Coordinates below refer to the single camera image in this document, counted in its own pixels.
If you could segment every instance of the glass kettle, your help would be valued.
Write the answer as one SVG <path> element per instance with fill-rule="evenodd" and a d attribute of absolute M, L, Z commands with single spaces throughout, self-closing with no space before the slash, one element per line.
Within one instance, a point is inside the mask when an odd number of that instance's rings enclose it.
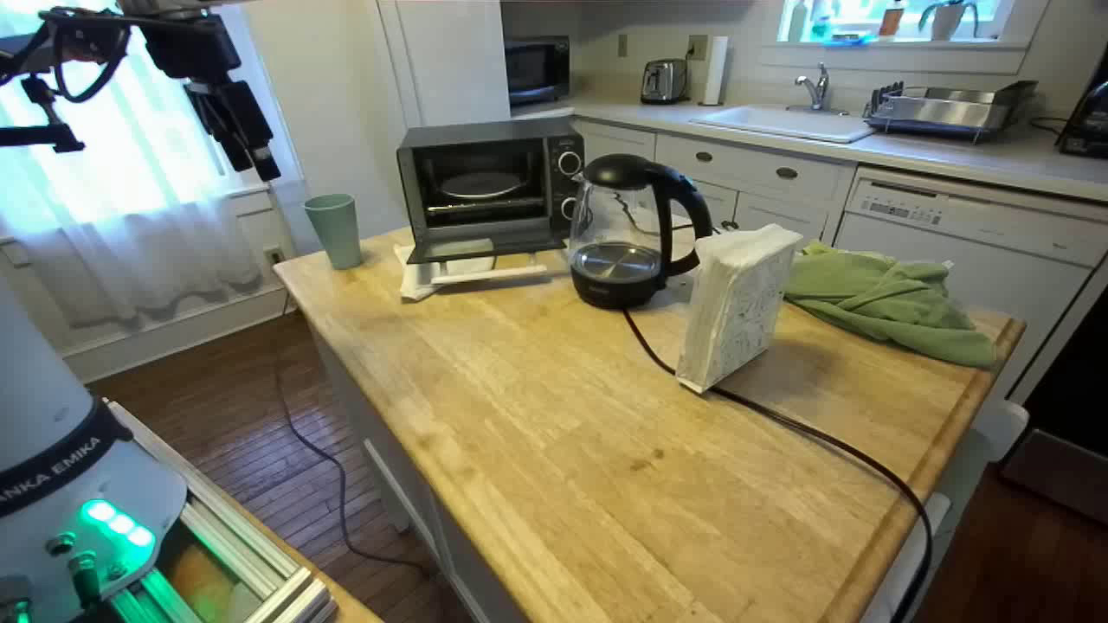
<path fill-rule="evenodd" d="M 704 195 L 683 173 L 626 153 L 593 159 L 568 233 L 578 298 L 599 307 L 651 303 L 668 277 L 695 268 L 692 245 L 672 259 L 683 229 L 695 238 L 713 233 Z"/>

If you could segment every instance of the green cloth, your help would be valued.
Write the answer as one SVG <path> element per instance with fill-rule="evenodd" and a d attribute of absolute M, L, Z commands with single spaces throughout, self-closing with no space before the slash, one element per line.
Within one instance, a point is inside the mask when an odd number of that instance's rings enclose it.
<path fill-rule="evenodd" d="M 998 368 L 993 342 L 946 296 L 943 263 L 901 263 L 881 252 L 806 243 L 798 252 L 787 303 L 881 342 L 966 364 Z"/>

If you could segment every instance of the kitchen counter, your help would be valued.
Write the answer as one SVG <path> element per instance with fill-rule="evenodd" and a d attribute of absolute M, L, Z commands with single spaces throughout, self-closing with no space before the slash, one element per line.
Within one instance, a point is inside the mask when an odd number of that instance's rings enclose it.
<path fill-rule="evenodd" d="M 1081 159 L 1053 149 L 1053 136 L 1039 130 L 1008 130 L 990 142 L 924 140 L 924 136 L 867 136 L 852 146 L 806 142 L 787 136 L 759 136 L 742 130 L 704 126 L 701 119 L 725 109 L 649 109 L 632 98 L 576 98 L 560 116 L 630 126 L 649 131 L 674 131 L 713 142 L 737 142 L 754 149 L 780 149 L 843 162 L 889 165 L 927 177 L 951 177 L 968 183 L 1014 187 L 1032 195 L 1056 195 L 1095 200 L 1086 218 L 1108 223 L 1108 159 Z"/>
<path fill-rule="evenodd" d="M 358 269 L 316 252 L 277 274 L 330 375 L 366 398 L 354 417 L 398 443 L 525 620 L 867 608 L 913 523 L 889 485 L 743 404 L 688 396 L 568 277 L 402 304 L 391 251 L 406 238 L 362 238 Z M 677 357 L 684 303 L 677 277 L 632 313 L 660 361 Z M 1010 350 L 1014 323 L 973 318 Z M 990 375 L 783 304 L 773 350 L 728 388 L 861 446 L 927 494 Z"/>

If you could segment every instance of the cup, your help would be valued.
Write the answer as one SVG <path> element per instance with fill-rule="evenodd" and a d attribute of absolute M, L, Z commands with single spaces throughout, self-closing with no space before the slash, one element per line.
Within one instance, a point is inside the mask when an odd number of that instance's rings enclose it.
<path fill-rule="evenodd" d="M 358 209 L 346 195 L 308 198 L 308 223 L 327 251 L 331 269 L 349 269 L 360 263 Z"/>

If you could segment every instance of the wooden countertop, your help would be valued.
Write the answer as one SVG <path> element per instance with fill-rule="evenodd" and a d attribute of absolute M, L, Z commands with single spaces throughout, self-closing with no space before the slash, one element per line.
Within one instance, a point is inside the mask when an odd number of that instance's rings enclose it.
<path fill-rule="evenodd" d="M 406 237 L 277 274 L 529 620 L 855 620 L 913 514 L 855 465 L 660 375 L 568 277 L 398 303 Z M 632 313 L 677 357 L 688 279 Z M 1010 350 L 1019 327 L 980 316 Z M 783 304 L 728 388 L 927 494 L 990 375 Z"/>

